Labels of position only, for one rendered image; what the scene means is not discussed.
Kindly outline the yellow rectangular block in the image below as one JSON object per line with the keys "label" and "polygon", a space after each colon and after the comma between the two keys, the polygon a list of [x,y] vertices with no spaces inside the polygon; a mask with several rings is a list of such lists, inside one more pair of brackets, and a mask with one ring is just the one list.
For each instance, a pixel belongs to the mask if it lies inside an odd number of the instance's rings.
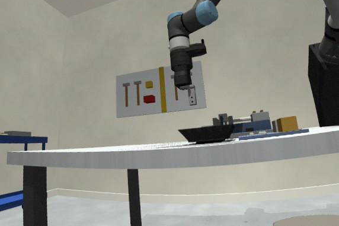
{"label": "yellow rectangular block", "polygon": [[298,130],[296,116],[282,117],[277,119],[277,127],[279,132]]}

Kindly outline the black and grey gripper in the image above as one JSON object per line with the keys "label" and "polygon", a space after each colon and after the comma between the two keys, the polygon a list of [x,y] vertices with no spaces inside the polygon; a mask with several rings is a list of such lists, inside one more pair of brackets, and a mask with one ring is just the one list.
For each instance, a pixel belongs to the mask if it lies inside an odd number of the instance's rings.
{"label": "black and grey gripper", "polygon": [[[197,105],[195,85],[191,82],[190,70],[192,58],[206,54],[204,39],[202,43],[190,44],[184,36],[174,37],[169,41],[171,70],[174,71],[174,83],[180,90],[188,90],[189,105]],[[191,58],[192,57],[192,58]]]}

